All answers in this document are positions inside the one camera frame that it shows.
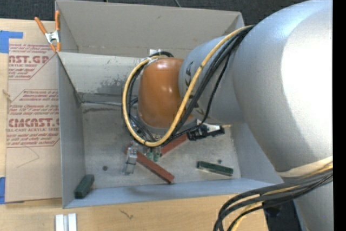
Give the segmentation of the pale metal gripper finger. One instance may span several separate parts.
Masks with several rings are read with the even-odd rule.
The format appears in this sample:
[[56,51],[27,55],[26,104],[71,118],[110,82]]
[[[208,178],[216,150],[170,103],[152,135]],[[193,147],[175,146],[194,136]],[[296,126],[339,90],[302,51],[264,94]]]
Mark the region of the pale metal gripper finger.
[[127,151],[127,164],[135,165],[137,162],[138,143],[134,142]]
[[131,175],[134,173],[135,170],[135,160],[126,160],[122,174],[123,175]]

